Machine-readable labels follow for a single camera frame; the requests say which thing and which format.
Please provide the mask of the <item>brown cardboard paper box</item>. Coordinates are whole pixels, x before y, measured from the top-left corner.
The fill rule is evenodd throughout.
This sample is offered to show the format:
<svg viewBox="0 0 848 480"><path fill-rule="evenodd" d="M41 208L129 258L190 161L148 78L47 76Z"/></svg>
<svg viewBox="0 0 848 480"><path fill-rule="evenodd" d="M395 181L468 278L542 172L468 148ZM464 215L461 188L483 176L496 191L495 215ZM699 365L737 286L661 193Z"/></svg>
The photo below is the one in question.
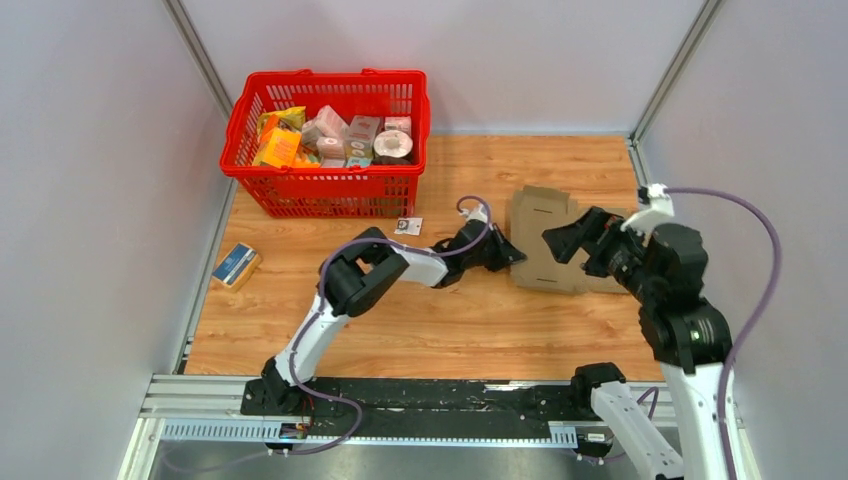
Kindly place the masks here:
<svg viewBox="0 0 848 480"><path fill-rule="evenodd" d="M549 244L547 230L579 220L588 207L570 193L554 188L526 185L514 192L510 202L509 241L527 259L510 267L516 286L564 295L604 293L625 295L626 289L612 277L589 276L581 268L587 253L579 248L567 263L560 258L562 238Z"/></svg>

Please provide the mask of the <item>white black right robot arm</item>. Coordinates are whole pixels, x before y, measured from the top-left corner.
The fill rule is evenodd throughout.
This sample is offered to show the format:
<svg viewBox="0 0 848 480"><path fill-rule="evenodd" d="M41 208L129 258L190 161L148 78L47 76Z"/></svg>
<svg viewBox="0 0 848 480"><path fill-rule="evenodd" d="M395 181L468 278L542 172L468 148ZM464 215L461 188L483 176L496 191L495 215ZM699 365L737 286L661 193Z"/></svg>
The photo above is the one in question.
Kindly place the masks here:
<svg viewBox="0 0 848 480"><path fill-rule="evenodd" d="M576 369L570 404L611 429L642 479L731 479L722 449L719 377L732 347L725 317L702 295L708 254L701 234L643 211L629 219L599 207L543 232L555 261L583 250L586 275L613 278L639 304L639 325L661 366L682 448L675 450L634 400L612 363Z"/></svg>

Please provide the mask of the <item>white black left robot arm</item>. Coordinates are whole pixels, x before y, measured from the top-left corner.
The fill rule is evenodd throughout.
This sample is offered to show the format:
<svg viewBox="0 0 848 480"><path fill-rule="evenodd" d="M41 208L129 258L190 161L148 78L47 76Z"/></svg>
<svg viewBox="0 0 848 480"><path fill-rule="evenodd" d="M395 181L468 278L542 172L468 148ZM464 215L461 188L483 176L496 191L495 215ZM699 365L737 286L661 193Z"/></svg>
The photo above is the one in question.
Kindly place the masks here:
<svg viewBox="0 0 848 480"><path fill-rule="evenodd" d="M399 281L442 289L473 268L498 272L526 261L495 225L471 219L449 239L418 248L388 239L377 227L330 254L319 268L309 312L283 351L269 358L259 378L246 383L244 415L291 415L314 393L309 382L336 335L372 309Z"/></svg>

